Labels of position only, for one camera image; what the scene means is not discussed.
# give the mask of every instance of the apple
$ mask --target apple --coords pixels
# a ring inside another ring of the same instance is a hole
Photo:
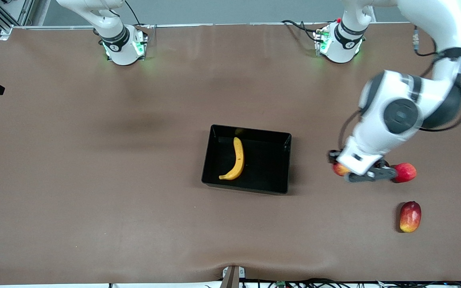
[[[401,231],[414,232],[421,224],[421,206],[417,202],[406,202],[399,213],[399,228]]]
[[[417,170],[410,163],[401,163],[393,166],[397,172],[397,176],[392,179],[392,182],[403,183],[413,180],[417,176]]]
[[[351,171],[346,168],[346,166],[342,165],[341,163],[335,163],[332,165],[333,171],[339,175],[339,176],[344,176],[346,173],[350,173]]]

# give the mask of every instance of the brown paper sheet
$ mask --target brown paper sheet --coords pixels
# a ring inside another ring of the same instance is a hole
[[[284,26],[158,29],[146,61],[104,59],[91,31],[0,43],[0,284],[219,278],[461,280],[461,126],[387,155],[406,184],[331,170],[342,122],[382,69],[419,74],[409,24],[374,24],[353,61]],[[431,49],[423,39],[421,52]],[[200,182],[211,124],[293,135],[287,196]],[[423,211],[412,234],[399,204]]]

